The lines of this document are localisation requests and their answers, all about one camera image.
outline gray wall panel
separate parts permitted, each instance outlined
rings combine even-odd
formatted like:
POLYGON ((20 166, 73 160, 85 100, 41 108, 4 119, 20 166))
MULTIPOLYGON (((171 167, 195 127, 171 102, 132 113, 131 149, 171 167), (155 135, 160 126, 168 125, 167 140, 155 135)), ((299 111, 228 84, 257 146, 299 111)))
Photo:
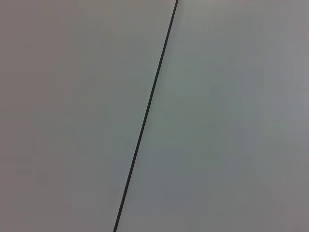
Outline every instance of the gray wall panel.
POLYGON ((180 1, 118 231, 307 231, 308 44, 308 1, 180 1))

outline white panel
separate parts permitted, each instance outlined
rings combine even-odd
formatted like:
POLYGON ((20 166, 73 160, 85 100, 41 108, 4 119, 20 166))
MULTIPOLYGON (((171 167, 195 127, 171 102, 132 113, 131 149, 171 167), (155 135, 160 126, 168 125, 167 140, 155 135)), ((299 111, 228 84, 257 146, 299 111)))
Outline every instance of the white panel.
POLYGON ((0 1, 0 231, 112 231, 174 2, 0 1))
POLYGON ((306 0, 182 0, 118 232, 309 229, 306 0))

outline dark edge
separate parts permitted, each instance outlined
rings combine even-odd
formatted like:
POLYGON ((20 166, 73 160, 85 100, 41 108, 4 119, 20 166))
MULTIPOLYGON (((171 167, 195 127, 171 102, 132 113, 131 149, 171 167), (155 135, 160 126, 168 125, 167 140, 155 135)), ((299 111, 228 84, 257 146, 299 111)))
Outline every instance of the dark edge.
POLYGON ((171 19, 170 19, 169 29, 168 29, 168 32, 167 32, 167 35, 166 35, 166 38, 165 38, 165 42, 164 42, 163 50, 162 50, 162 53, 161 53, 159 65, 158 65, 158 68, 157 68, 157 70, 156 70, 156 74, 155 74, 155 78, 154 78, 153 87, 152 87, 152 89, 151 89, 150 97, 149 97, 148 104, 147 104, 147 108, 146 108, 146 113, 145 113, 145 116, 144 116, 143 124, 142 124, 142 126, 141 126, 139 139, 138 139, 137 144, 136 144, 136 148, 135 148, 133 160, 132 160, 132 163, 131 163, 129 175, 128 175, 127 180, 126 180, 126 186, 125 186, 124 193, 123 193, 123 195, 122 195, 122 199, 121 199, 121 203, 120 203, 120 206, 119 206, 119 210, 118 210, 118 214, 117 214, 117 219, 116 219, 116 222, 115 222, 115 226, 114 226, 113 232, 116 232, 116 231, 117 231, 118 224, 119 224, 119 220, 120 220, 120 216, 121 216, 121 213, 122 213, 122 209, 123 209, 123 207, 124 207, 124 203, 125 203, 125 199, 126 199, 126 193, 127 193, 128 188, 129 188, 129 184, 130 184, 130 180, 131 180, 131 176, 132 176, 132 172, 133 172, 133 168, 134 168, 136 156, 137 156, 137 153, 138 153, 138 151, 139 151, 140 141, 141 141, 141 138, 142 138, 142 135, 143 135, 143 132, 144 132, 144 128, 145 128, 147 116, 148 116, 148 113, 149 113, 151 101, 152 101, 152 99, 153 99, 153 95, 154 95, 154 91, 155 91, 155 85, 156 85, 156 82, 157 82, 157 80, 158 80, 158 76, 159 76, 159 72, 160 72, 160 69, 161 69, 161 65, 162 65, 162 61, 163 61, 163 56, 164 56, 164 53, 165 53, 166 45, 168 44, 169 33, 170 33, 170 29, 171 29, 172 24, 173 24, 173 19, 174 19, 174 16, 175 16, 177 4, 178 4, 178 0, 176 0, 176 2, 175 2, 173 14, 172 14, 172 17, 171 17, 171 19))

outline gray surface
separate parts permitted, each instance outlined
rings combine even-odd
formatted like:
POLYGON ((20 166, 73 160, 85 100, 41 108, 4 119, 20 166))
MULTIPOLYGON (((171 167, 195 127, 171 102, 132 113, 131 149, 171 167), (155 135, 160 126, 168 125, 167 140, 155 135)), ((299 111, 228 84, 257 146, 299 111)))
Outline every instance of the gray surface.
POLYGON ((174 2, 0 1, 0 231, 112 231, 174 2))
POLYGON ((180 1, 118 231, 308 231, 308 44, 307 1, 180 1))

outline white wall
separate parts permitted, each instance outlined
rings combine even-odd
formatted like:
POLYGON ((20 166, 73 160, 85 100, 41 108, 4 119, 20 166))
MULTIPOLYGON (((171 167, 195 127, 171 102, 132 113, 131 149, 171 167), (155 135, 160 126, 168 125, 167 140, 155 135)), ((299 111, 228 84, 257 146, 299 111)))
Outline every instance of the white wall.
POLYGON ((0 231, 112 231, 173 6, 0 1, 0 231))

